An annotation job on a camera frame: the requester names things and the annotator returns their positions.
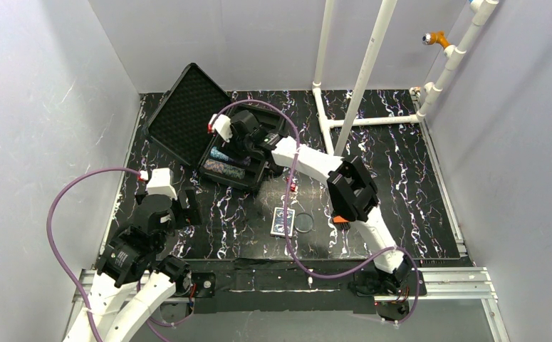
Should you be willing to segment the purple poker chip stack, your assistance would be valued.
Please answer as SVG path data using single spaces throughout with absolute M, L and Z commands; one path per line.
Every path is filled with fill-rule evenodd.
M 245 158 L 230 157 L 228 163 L 237 167 L 248 167 L 251 164 L 251 158 L 250 157 L 245 157 Z

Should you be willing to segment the teal poker chip stack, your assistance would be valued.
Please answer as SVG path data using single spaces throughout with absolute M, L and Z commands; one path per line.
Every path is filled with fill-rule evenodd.
M 216 147 L 212 147 L 209 154 L 212 159 L 219 160 L 222 162 L 228 162 L 231 160 L 231 158 L 228 155 L 219 151 Z

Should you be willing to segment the dark blue poker chip stack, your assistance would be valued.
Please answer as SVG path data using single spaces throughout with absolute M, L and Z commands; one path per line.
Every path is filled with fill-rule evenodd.
M 237 167 L 237 166 L 225 164 L 224 169 L 223 169 L 223 173 L 227 177 L 242 180 L 242 179 L 244 179 L 244 176 L 245 176 L 245 169 Z

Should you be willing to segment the black poker set case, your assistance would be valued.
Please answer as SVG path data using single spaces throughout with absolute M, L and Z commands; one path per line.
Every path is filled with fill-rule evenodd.
M 216 147 L 229 157 L 238 157 L 218 135 L 208 133 L 207 125 L 213 114 L 225 109 L 232 118 L 248 110 L 269 130 L 284 132 L 284 119 L 272 110 L 253 105 L 231 106 L 231 97 L 196 63 L 188 64 L 167 96 L 161 100 L 143 128 L 145 137 L 185 167 L 196 170 L 202 177 L 238 190 L 254 192 L 267 175 L 279 176 L 282 167 L 273 166 L 262 158 L 251 158 L 244 179 L 238 180 L 204 169 L 210 150 Z

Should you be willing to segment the blue playing card deck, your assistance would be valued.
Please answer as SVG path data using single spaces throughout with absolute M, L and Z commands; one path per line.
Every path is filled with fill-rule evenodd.
M 284 215 L 283 207 L 275 207 L 272 217 L 272 224 L 270 229 L 270 235 L 272 237 L 285 237 L 286 232 L 288 236 L 293 236 L 293 223 L 295 218 L 295 210 L 288 209 L 286 215 Z

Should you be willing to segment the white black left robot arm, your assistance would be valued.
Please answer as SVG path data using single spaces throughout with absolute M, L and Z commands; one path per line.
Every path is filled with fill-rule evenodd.
M 130 341 L 174 295 L 193 289 L 187 262 L 157 259 L 175 230 L 202 221 L 194 190 L 151 190 L 137 196 L 131 221 L 105 246 L 89 289 L 89 308 L 76 317 L 65 341 Z

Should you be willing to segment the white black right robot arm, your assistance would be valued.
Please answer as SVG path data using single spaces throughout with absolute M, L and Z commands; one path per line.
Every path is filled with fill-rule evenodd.
M 265 128 L 248 110 L 225 123 L 216 121 L 212 130 L 244 157 L 260 157 L 273 166 L 300 172 L 325 185 L 334 214 L 360 233 L 375 268 L 396 286 L 408 278 L 412 259 L 396 244 L 387 228 L 377 186 L 360 157 L 340 157 L 315 150 L 300 143 L 297 135 L 285 136 Z

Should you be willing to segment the orange blue poker chip stack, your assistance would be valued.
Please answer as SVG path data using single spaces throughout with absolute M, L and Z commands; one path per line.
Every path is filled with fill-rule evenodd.
M 204 162 L 203 167 L 210 172 L 223 174 L 227 167 L 227 164 L 224 164 L 223 162 L 220 162 L 218 160 L 208 159 Z

